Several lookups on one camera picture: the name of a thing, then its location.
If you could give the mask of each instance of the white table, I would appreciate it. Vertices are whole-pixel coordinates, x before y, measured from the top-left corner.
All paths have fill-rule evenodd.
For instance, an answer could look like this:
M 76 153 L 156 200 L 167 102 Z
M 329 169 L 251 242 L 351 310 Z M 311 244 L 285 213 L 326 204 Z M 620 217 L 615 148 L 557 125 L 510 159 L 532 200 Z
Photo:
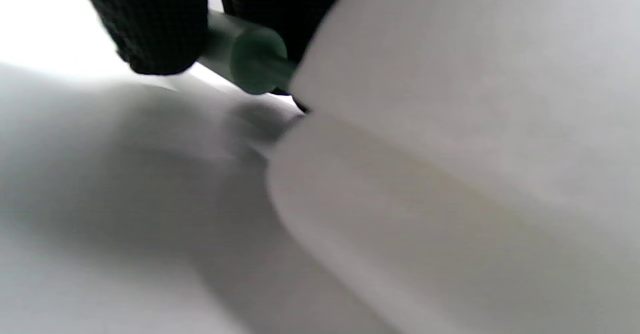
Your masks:
M 391 332 L 270 204 L 295 107 L 132 74 L 87 0 L 0 17 L 0 333 Z

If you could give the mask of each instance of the black knit glove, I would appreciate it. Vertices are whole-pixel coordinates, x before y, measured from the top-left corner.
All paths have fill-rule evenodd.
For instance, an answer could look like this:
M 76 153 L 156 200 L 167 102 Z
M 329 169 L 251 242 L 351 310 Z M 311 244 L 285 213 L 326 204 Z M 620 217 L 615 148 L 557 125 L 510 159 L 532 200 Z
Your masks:
M 275 29 L 298 62 L 335 0 L 222 0 L 226 13 Z M 137 73 L 169 75 L 189 68 L 207 36 L 207 0 L 91 0 Z

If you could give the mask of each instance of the white plastic part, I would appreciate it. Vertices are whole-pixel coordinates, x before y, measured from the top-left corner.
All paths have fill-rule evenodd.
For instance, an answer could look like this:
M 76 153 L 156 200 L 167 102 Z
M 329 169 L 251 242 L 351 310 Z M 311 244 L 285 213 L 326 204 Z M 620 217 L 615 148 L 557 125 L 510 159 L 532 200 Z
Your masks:
M 405 334 L 640 331 L 640 0 L 340 0 L 270 188 Z

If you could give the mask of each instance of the gloved hand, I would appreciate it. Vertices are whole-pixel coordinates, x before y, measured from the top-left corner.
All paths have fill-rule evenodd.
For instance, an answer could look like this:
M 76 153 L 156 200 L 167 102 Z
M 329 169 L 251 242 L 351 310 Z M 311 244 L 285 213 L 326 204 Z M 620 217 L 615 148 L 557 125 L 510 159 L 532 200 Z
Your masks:
M 118 53 L 140 74 L 189 68 L 207 38 L 207 0 L 90 0 Z M 222 0 L 228 14 L 275 29 L 288 58 L 300 61 L 318 23 L 335 0 Z

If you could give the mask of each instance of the green tool handle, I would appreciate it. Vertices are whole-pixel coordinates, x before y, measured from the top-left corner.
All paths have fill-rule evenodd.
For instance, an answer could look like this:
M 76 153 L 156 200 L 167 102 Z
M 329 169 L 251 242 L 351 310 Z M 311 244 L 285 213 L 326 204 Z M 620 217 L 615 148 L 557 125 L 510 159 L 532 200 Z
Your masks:
M 215 11 L 208 14 L 208 25 L 199 63 L 247 93 L 288 89 L 296 67 L 276 31 Z

